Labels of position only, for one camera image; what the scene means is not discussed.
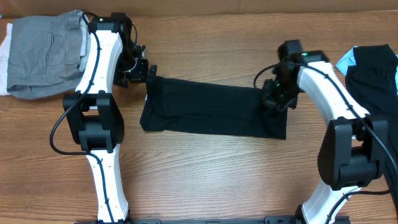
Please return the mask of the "black t-shirt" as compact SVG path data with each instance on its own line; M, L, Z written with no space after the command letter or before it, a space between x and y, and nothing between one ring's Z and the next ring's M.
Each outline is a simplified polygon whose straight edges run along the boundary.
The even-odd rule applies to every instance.
M286 139L287 112L262 105L262 90L157 77L147 85L145 131Z

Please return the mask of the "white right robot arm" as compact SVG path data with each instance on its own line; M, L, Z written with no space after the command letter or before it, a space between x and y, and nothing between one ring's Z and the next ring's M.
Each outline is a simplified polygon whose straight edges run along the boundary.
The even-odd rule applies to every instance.
M318 154L320 182L310 198L293 215L268 216L265 223L349 223L338 216L354 195L389 194L366 191L382 176L387 146L387 121L371 115L341 84L321 50L306 52L299 40L287 40L278 49L275 74L263 86L262 107L277 115L295 109L299 93L313 101L327 126Z

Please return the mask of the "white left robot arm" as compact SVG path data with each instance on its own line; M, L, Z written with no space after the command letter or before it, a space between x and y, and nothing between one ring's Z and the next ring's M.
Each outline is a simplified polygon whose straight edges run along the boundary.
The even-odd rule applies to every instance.
M93 15L86 23L90 54L74 93L63 98L62 119L74 142L81 147L93 173L98 199L96 223L130 223L119 152L124 139L124 120L113 97L113 86L150 83L157 66L149 65L146 46L137 44L136 26L123 12L109 17Z

